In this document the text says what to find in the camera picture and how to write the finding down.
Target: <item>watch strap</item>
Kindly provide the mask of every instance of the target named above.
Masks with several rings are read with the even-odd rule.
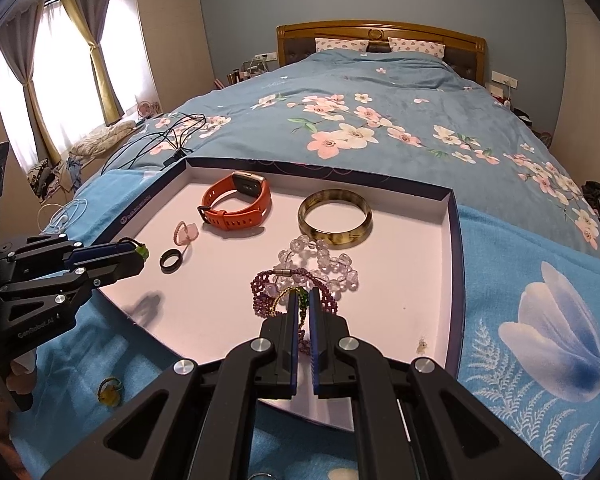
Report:
[[[227,212],[225,210],[211,209],[213,202],[220,196],[235,190],[232,175],[226,176],[206,190],[202,197],[202,204],[198,208],[200,215],[206,222],[223,231],[234,231],[255,227],[262,222],[262,213],[266,211],[271,204],[269,183],[264,180],[261,183],[261,186],[262,190],[260,196],[257,197],[253,203],[240,211]]]

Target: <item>sheer curtain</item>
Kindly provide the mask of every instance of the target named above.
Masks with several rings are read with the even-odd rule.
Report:
[[[0,114],[13,153],[24,171],[38,162],[22,85],[13,75],[0,50]]]
[[[158,101],[136,0],[110,0],[100,41],[111,83],[125,111]]]
[[[49,135],[60,153],[104,123],[89,45],[60,2],[45,6],[33,81]]]

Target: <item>screw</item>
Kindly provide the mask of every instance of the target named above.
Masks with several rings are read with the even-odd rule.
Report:
[[[251,341],[251,350],[254,352],[266,352],[269,348],[271,348],[271,341],[263,337]]]
[[[190,361],[189,359],[181,359],[173,365],[173,371],[178,375],[189,375],[195,367],[196,364],[193,361]]]
[[[436,365],[431,359],[426,357],[422,357],[418,359],[413,365],[417,371],[421,374],[430,374],[433,370],[435,370]]]
[[[343,350],[355,350],[360,346],[359,341],[354,337],[343,337],[338,341],[338,346]]]

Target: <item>pink tray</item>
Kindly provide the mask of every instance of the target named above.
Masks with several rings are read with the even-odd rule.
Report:
[[[203,193],[232,170],[261,174],[270,184],[272,207],[264,224],[251,231],[219,232],[203,224],[197,211]],[[351,334],[404,362],[418,356],[423,339],[426,355],[456,375],[464,323],[462,245],[453,192],[437,186],[297,164],[188,158],[166,171],[98,238],[131,236],[150,250],[139,276],[102,291],[177,354],[199,363],[221,359],[258,336],[262,319],[253,313],[250,282],[277,264],[278,252],[301,234],[296,217],[302,200],[330,187],[355,191],[374,212],[365,242],[331,251],[349,254],[360,276],[360,288],[344,292],[338,302]],[[230,194],[222,208],[237,210],[246,200]],[[319,207],[309,218],[325,230],[346,230],[361,219],[360,211],[337,203]],[[200,236],[180,269],[164,274],[158,260],[174,247],[173,230],[181,220],[195,222]],[[307,266],[315,269],[315,259]],[[310,359],[301,355],[299,361],[298,394],[266,402],[352,430],[349,399],[315,397]]]

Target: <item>watch buckle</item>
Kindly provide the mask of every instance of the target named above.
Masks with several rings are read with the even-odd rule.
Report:
[[[211,209],[211,206],[208,206],[208,205],[199,205],[198,206],[198,212],[200,213],[200,216],[202,217],[202,221],[206,224],[211,224],[211,222],[205,215],[205,211],[209,211],[210,209]]]

